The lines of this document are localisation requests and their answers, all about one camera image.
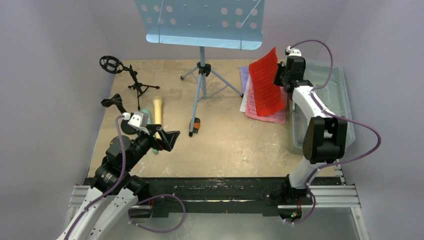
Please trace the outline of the green microphone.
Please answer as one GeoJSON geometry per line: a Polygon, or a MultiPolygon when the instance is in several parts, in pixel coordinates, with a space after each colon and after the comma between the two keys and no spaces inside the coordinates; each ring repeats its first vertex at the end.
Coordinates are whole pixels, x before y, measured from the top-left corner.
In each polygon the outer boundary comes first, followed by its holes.
{"type": "MultiPolygon", "coordinates": [[[[147,114],[148,115],[148,120],[147,120],[147,124],[148,125],[150,125],[150,124],[152,124],[152,118],[151,118],[151,113],[150,113],[150,111],[147,109],[147,108],[143,108],[142,110],[141,110],[141,112],[143,112],[143,113],[145,113],[145,114],[147,114]]],[[[158,150],[156,150],[156,149],[152,149],[152,152],[155,154],[155,155],[157,155],[158,154],[158,150]]]]}

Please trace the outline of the bright red sheet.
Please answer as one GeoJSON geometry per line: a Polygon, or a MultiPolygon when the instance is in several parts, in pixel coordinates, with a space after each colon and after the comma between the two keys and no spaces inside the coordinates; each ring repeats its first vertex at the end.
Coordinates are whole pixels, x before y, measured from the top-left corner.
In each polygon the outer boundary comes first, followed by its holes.
{"type": "Polygon", "coordinates": [[[273,47],[265,56],[248,66],[252,81],[256,115],[267,117],[283,110],[285,102],[281,87],[274,84],[278,71],[277,49],[273,47]]]}

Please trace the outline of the beige microphone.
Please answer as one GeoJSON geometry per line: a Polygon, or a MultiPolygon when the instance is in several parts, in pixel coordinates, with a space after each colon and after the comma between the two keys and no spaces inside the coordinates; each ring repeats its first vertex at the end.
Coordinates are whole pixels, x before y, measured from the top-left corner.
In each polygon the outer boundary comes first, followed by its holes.
{"type": "Polygon", "coordinates": [[[159,95],[156,95],[153,98],[152,103],[153,103],[153,110],[154,110],[154,124],[161,125],[162,124],[162,106],[163,106],[162,97],[159,95]]]}

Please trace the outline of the red sheet music page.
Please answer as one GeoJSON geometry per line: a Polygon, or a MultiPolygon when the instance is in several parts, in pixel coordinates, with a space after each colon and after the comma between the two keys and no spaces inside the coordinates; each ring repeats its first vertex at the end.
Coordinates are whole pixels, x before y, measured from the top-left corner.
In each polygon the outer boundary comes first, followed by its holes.
{"type": "Polygon", "coordinates": [[[286,124],[286,112],[284,108],[272,115],[268,115],[268,116],[257,115],[252,79],[251,79],[249,92],[248,92],[246,111],[244,112],[244,114],[245,116],[251,119],[255,119],[255,120],[259,120],[263,122],[270,122],[270,123],[275,123],[280,125],[286,124]]]}

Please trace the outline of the purple sheet music page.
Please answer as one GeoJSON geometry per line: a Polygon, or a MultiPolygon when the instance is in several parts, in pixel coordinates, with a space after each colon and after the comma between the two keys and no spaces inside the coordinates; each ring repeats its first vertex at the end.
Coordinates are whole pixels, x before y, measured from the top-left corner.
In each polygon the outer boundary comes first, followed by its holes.
{"type": "Polygon", "coordinates": [[[245,93],[248,78],[249,78],[249,67],[247,65],[241,66],[240,67],[240,81],[241,81],[241,92],[243,94],[245,93]]]}

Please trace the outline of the white sheet music page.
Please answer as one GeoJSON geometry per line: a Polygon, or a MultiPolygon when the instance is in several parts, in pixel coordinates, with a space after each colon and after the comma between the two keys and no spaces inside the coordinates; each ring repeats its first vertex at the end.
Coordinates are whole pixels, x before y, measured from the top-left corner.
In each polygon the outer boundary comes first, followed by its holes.
{"type": "Polygon", "coordinates": [[[247,82],[246,82],[245,91],[244,91],[244,94],[243,94],[243,97],[242,97],[240,108],[239,108],[239,111],[242,112],[242,113],[246,112],[250,84],[251,84],[251,76],[249,75],[247,82]]]}

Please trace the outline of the black round-base mic stand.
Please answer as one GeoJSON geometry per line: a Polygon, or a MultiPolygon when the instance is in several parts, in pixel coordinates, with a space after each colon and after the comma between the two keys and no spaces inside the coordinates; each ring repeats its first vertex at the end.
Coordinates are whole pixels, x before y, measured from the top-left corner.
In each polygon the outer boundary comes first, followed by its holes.
{"type": "MultiPolygon", "coordinates": [[[[101,102],[101,105],[105,108],[109,108],[110,106],[116,106],[118,111],[121,114],[127,113],[126,109],[123,106],[123,101],[119,93],[116,93],[111,98],[105,98],[101,102]]],[[[135,135],[138,131],[128,124],[128,120],[122,120],[120,123],[120,128],[123,133],[127,135],[135,135]]]]}

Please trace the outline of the blue music stand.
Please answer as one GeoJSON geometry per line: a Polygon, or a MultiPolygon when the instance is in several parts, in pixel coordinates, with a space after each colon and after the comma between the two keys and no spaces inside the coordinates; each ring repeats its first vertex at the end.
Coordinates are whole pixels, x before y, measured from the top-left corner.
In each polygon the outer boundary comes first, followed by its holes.
{"type": "Polygon", "coordinates": [[[199,63],[180,79],[198,72],[195,103],[189,125],[189,136],[198,132],[198,102],[209,96],[206,79],[219,78],[226,88],[240,97],[244,94],[206,63],[205,48],[253,51],[263,43],[263,0],[137,0],[138,13],[144,22],[149,43],[195,46],[199,63]]]}

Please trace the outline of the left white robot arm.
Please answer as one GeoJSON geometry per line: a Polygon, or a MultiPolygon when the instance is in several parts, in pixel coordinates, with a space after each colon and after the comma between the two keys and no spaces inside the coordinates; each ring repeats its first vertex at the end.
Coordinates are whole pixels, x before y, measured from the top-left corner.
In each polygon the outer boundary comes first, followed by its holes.
{"type": "Polygon", "coordinates": [[[164,131],[149,124],[135,139],[119,134],[105,152],[90,188],[60,240],[100,240],[136,204],[152,204],[156,199],[144,179],[130,171],[150,149],[170,152],[180,132],[164,131]]]}

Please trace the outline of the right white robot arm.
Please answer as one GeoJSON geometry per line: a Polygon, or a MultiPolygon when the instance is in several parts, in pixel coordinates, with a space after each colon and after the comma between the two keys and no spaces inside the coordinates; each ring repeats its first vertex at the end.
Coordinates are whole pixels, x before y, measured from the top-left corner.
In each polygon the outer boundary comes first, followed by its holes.
{"type": "Polygon", "coordinates": [[[289,55],[278,64],[274,84],[283,87],[291,102],[308,120],[302,143],[303,158],[297,169],[287,176],[280,196],[288,204],[300,198],[311,180],[322,168],[344,156],[348,123],[325,112],[323,102],[315,94],[313,84],[304,79],[306,60],[289,55]]]}

